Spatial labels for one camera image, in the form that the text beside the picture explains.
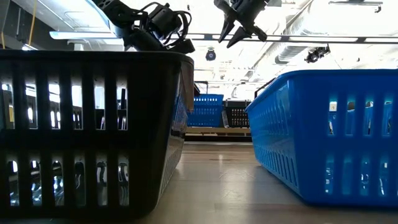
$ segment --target plastic basket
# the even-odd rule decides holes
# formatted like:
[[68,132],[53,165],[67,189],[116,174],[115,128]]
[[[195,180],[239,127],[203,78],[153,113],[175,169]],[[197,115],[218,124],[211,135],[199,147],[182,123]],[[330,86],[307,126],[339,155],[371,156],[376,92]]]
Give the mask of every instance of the plastic basket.
[[397,82],[398,70],[281,75],[246,109],[257,160],[307,202],[396,207]]
[[202,94],[194,98],[194,110],[188,114],[189,127],[218,127],[224,95]]
[[245,112],[247,101],[228,102],[225,104],[226,116],[228,118],[228,126],[230,128],[248,128],[249,118]]
[[[190,58],[4,50],[0,77],[12,86],[13,99],[0,101],[0,170],[6,170],[0,172],[0,216],[139,218],[155,208],[180,160],[187,109],[193,109]],[[32,83],[35,129],[25,95]],[[49,100],[54,83],[60,103]],[[82,108],[72,106],[73,85],[81,85]],[[96,129],[95,86],[105,89],[103,130]],[[127,88],[124,129],[117,86]],[[50,112],[58,108],[55,126]]]

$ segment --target floor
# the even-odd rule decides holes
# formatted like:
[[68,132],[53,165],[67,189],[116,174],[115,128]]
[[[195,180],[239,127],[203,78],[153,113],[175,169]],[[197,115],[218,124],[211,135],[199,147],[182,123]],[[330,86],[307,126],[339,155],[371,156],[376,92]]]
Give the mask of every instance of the floor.
[[157,208],[135,223],[398,223],[398,213],[309,207],[256,162],[251,144],[188,142]]

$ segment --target ceiling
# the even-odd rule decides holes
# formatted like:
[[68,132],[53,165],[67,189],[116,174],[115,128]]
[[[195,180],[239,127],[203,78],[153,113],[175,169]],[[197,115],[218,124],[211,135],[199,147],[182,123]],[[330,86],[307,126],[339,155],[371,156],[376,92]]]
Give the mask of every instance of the ceiling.
[[[26,11],[33,11],[34,1],[13,1]],[[109,32],[100,16],[85,0],[37,1],[37,18],[55,30]],[[141,9],[152,2],[122,1],[135,9]],[[382,11],[375,13],[377,6],[339,6],[329,4],[330,0],[282,0],[282,7],[266,7],[257,17],[256,25],[267,34],[397,35],[398,26],[389,26],[388,22],[395,24],[393,21],[398,21],[398,14],[394,10],[398,8],[398,1],[380,1],[383,3]],[[221,32],[224,16],[213,5],[213,0],[158,2],[168,2],[173,10],[187,11],[189,6],[193,17],[189,30],[191,34]],[[82,40],[78,43],[82,44],[84,50],[123,49],[120,40]],[[333,44],[330,45],[330,55],[317,63],[307,64],[303,60],[308,54],[307,50],[316,45],[240,42],[227,49],[226,44],[227,42],[219,44],[217,41],[194,41],[196,51],[189,56],[195,60],[195,80],[209,81],[209,93],[224,94],[225,98],[240,100],[252,100],[254,91],[261,85],[289,71],[319,68],[397,68],[398,65],[396,45]],[[208,49],[215,50],[215,61],[206,61]]]

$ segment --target black basket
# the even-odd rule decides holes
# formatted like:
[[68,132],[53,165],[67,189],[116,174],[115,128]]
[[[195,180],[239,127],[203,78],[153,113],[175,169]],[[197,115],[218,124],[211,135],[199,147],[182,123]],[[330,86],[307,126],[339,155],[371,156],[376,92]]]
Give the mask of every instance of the black basket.
[[225,111],[228,118],[228,126],[230,128],[248,128],[248,114],[244,112],[249,102],[247,101],[226,101]]
[[[3,50],[0,77],[12,86],[12,101],[0,91],[1,217],[139,218],[155,208],[193,109],[190,58]],[[33,99],[25,93],[31,83]],[[49,100],[50,83],[59,84],[59,103]],[[81,108],[73,106],[72,85],[81,85]],[[95,86],[105,89],[104,130],[96,128]],[[117,123],[117,87],[127,89],[127,129]],[[57,108],[60,127],[50,118]]]

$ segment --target blue basket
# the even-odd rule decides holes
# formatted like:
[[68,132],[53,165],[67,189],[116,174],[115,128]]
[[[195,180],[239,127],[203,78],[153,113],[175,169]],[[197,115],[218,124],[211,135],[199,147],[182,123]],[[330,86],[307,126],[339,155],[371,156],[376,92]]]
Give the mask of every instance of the blue basket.
[[398,206],[397,83],[398,70],[281,75],[246,109],[256,159],[310,203]]
[[218,127],[223,111],[224,95],[202,94],[194,99],[193,112],[188,114],[189,127]]

